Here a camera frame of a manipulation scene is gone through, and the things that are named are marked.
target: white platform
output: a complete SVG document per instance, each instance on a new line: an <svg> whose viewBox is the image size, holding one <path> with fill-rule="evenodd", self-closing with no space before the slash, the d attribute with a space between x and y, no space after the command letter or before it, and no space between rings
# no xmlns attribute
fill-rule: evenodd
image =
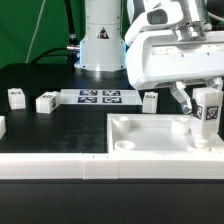
<svg viewBox="0 0 224 224"><path fill-rule="evenodd" d="M142 105L136 90L62 89L60 104Z"/></svg>

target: white plastic holder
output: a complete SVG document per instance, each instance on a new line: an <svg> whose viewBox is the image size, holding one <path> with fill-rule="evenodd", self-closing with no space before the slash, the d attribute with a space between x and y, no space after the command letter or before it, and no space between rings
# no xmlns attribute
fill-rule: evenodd
<svg viewBox="0 0 224 224"><path fill-rule="evenodd" d="M134 150L136 147L134 142L131 141L117 141L114 144L114 148L115 148L115 152L119 152L119 153L127 153L129 150Z"/></svg>
<svg viewBox="0 0 224 224"><path fill-rule="evenodd" d="M60 104L59 92L46 92L36 99L37 113L50 114Z"/></svg>
<svg viewBox="0 0 224 224"><path fill-rule="evenodd" d="M200 135L192 132L192 136L194 137L195 149L201 149L205 151L210 150L210 135Z"/></svg>
<svg viewBox="0 0 224 224"><path fill-rule="evenodd" d="M156 114L158 93L146 92L143 99L142 113Z"/></svg>
<svg viewBox="0 0 224 224"><path fill-rule="evenodd" d="M174 117L171 125L173 135L186 135L189 133L190 120L188 117Z"/></svg>
<svg viewBox="0 0 224 224"><path fill-rule="evenodd" d="M25 95L22 89L8 89L8 98L12 110L26 108Z"/></svg>
<svg viewBox="0 0 224 224"><path fill-rule="evenodd" d="M130 128L130 119L126 116L115 115L112 118L113 132L116 134L127 134Z"/></svg>
<svg viewBox="0 0 224 224"><path fill-rule="evenodd" d="M3 135L6 132L5 128L5 117L0 116L0 139L3 137Z"/></svg>

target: black cable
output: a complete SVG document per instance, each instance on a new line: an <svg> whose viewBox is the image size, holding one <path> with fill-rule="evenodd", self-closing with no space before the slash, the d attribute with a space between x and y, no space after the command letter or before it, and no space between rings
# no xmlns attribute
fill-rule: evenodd
<svg viewBox="0 0 224 224"><path fill-rule="evenodd" d="M72 45L78 45L78 39L76 38L75 34L75 26L73 22L73 16L72 16L72 8L71 8L71 2L70 0L64 0L65 2L65 8L66 8L66 14L68 19L68 28L69 28L69 42Z"/></svg>
<svg viewBox="0 0 224 224"><path fill-rule="evenodd" d="M31 64L36 64L41 58L48 58L48 57L70 57L72 54L50 54L50 55L42 55L36 58L35 62L31 62Z"/></svg>
<svg viewBox="0 0 224 224"><path fill-rule="evenodd" d="M61 51L61 50L67 50L67 47L55 47L50 50L47 50L44 53L42 53L41 55L39 55L38 57L34 58L30 63L36 64L41 58L47 56L48 54L53 53L55 51Z"/></svg>

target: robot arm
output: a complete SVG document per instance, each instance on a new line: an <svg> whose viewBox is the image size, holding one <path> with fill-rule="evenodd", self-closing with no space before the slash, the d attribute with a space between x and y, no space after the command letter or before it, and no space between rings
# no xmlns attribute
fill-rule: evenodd
<svg viewBox="0 0 224 224"><path fill-rule="evenodd" d="M129 82L138 90L169 87L183 113L192 114L195 146L207 148L219 127L224 32L206 32L211 25L203 0L139 2L145 11L129 10L129 18L136 19L125 36ZM136 4L128 1L129 7ZM192 107L184 89L199 83L207 87L194 89Z"/></svg>
<svg viewBox="0 0 224 224"><path fill-rule="evenodd" d="M170 87L183 112L191 113L185 86L214 82L224 76L224 32L205 32L209 19L203 0L139 2L151 11L140 13L125 37L130 46L126 58L130 84L139 90ZM129 0L128 6L136 4L135 0ZM172 18L171 11L179 16L173 22L167 20L165 25L160 15L156 24L152 24L148 15L156 10L166 12L167 18ZM129 12L129 18L134 18L133 12L136 15L137 10Z"/></svg>
<svg viewBox="0 0 224 224"><path fill-rule="evenodd" d="M183 18L184 14L179 2L168 2L149 12L143 12L131 25L125 36L125 42L130 46L139 33L171 28L179 24Z"/></svg>

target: cable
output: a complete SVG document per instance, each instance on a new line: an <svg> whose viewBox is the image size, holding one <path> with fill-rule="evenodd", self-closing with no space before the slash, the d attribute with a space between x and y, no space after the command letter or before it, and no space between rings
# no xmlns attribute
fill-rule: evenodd
<svg viewBox="0 0 224 224"><path fill-rule="evenodd" d="M210 13L210 12L208 13L208 15L209 15L211 18L213 18L213 19L215 19L215 20L218 20L219 22L224 22L224 18L222 18L222 17L216 16L216 15Z"/></svg>
<svg viewBox="0 0 224 224"><path fill-rule="evenodd" d="M75 26L73 22L72 8L70 0L64 0L65 9L68 19L68 29L69 29L69 42L72 45L78 45L78 39L75 34Z"/></svg>
<svg viewBox="0 0 224 224"><path fill-rule="evenodd" d="M51 54L51 55L42 55L38 58L35 58L33 61L31 61L31 64L36 64L41 58L49 58L49 57L70 57L72 56L71 54Z"/></svg>
<svg viewBox="0 0 224 224"><path fill-rule="evenodd" d="M30 63L31 64L35 64L36 62L38 62L42 57L46 57L48 56L48 54L52 53L52 52L55 52L55 51L61 51L61 50L66 50L67 47L55 47L55 48L52 48L50 50L47 50L45 51L44 53L42 53L41 55L39 55L38 57L34 58Z"/></svg>
<svg viewBox="0 0 224 224"><path fill-rule="evenodd" d="M36 28L35 28L35 31L34 31L34 34L33 34L33 37L32 37L31 43L30 43L29 51L28 51L28 54L27 54L26 63L28 63L29 62L29 59L30 59L30 54L31 54L31 51L32 51L32 48L33 48L33 44L34 44L36 35L37 35L37 31L39 29L40 20L42 18L42 14L43 14L44 7L45 7L45 3L46 2L47 2L47 0L43 0L43 2L42 2L42 6L41 6L40 13L39 13L39 16L38 16Z"/></svg>

